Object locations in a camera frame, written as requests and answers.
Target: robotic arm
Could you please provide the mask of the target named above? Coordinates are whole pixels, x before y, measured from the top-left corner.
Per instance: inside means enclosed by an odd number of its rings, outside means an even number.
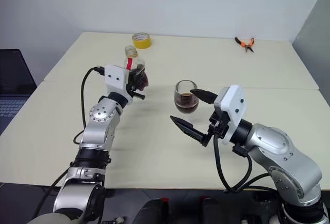
[[[114,131],[126,104],[130,104],[133,97],[144,99],[135,90],[143,90],[148,83],[144,69],[126,70],[106,65],[98,71],[105,75],[109,95],[102,96],[89,112],[78,153],[56,197],[53,213],[41,215],[30,224],[87,223],[102,215],[105,169],[111,162],[109,151]]]
[[[223,143],[234,144],[233,152],[264,167],[274,181],[282,199],[276,223],[329,223],[321,201],[319,181],[322,174],[317,164],[301,153],[283,131],[242,119],[246,101],[240,86],[223,88],[219,95],[204,90],[191,90],[202,101],[213,104],[208,133],[193,128],[183,119],[171,116],[187,135],[207,146],[213,135]]]

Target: white table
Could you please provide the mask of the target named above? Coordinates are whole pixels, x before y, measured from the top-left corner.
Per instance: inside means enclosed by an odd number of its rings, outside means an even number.
[[[200,87],[220,91],[215,82],[210,83],[213,85]],[[78,150],[72,138],[82,128],[79,90],[78,80],[41,83],[0,137],[0,182],[50,185],[66,169]],[[104,84],[86,83],[86,109],[105,91]],[[320,166],[321,187],[330,189],[330,108],[319,91],[244,91],[248,105],[244,118],[287,132],[295,146]],[[135,99],[133,105],[124,109],[110,152],[112,162],[107,167],[106,187],[223,188],[212,142],[207,148],[202,147],[184,135],[169,117],[185,117],[205,132],[212,107],[200,103],[196,112],[186,116],[174,106],[173,85],[151,84],[145,93],[144,101]],[[233,185],[245,173],[247,162],[231,152],[231,147],[221,146],[221,159],[224,174]],[[264,172],[254,163],[252,176]],[[273,187],[270,179],[257,184]]]
[[[150,85],[174,86],[181,79],[197,85],[318,89],[288,41],[256,39],[255,53],[245,52],[234,39],[151,36],[152,46],[139,50]],[[78,81],[91,67],[123,66],[129,34],[82,33],[45,81]],[[99,82],[97,75],[88,78]]]

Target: laptop screen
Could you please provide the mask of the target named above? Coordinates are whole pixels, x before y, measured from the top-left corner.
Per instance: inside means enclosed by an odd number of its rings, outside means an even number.
[[[20,50],[0,50],[0,94],[31,95],[37,88]]]

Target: yellow tape roll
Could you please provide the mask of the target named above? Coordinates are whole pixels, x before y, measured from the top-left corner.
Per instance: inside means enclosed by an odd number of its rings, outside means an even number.
[[[132,40],[137,49],[146,49],[151,46],[151,39],[147,33],[136,33],[132,36]]]

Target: pliers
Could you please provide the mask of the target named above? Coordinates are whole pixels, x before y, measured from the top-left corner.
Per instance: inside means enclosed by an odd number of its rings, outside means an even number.
[[[253,53],[253,49],[252,49],[252,46],[253,46],[253,43],[254,43],[254,38],[251,38],[251,42],[249,42],[248,44],[246,44],[245,42],[241,42],[237,37],[235,37],[235,41],[241,45],[242,47],[245,48],[245,51],[247,52],[248,50],[251,50]]]

